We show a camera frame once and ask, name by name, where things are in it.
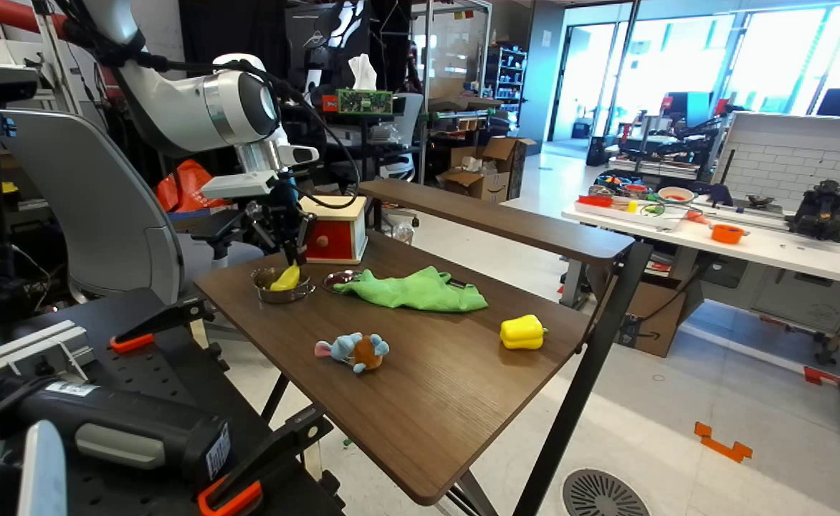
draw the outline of floor drain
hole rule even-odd
[[[649,516],[643,498],[617,477],[577,471],[561,488],[567,516]]]

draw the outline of green cloth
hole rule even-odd
[[[356,292],[369,305],[426,313],[472,313],[488,308],[472,283],[455,283],[435,267],[425,267],[408,277],[375,277],[369,269],[363,269],[353,280],[336,283],[336,290]]]

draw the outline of small stuffed toy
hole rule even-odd
[[[369,332],[368,339],[360,332],[346,332],[336,340],[319,340],[313,352],[349,365],[353,373],[360,375],[363,371],[378,371],[383,365],[383,355],[389,355],[389,343],[375,332]]]

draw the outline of cabinet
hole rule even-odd
[[[484,90],[495,100],[502,100],[502,110],[511,118],[511,130],[517,130],[522,120],[524,75],[528,75],[528,52],[522,52],[518,47],[488,50]]]

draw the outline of orange tape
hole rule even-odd
[[[700,437],[700,442],[702,442],[704,447],[712,447],[712,451],[727,457],[727,458],[736,461],[736,464],[739,464],[742,458],[752,458],[752,457],[755,457],[755,447],[747,447],[747,445],[742,445],[742,442],[735,442],[732,447],[723,445],[723,442],[716,442],[716,438],[712,437],[712,426],[702,424],[702,422],[696,422],[693,432]]]
[[[141,352],[145,346],[155,346],[155,336],[153,332],[144,332],[144,336],[130,339],[130,340],[110,340],[110,351],[114,351],[121,355]]]

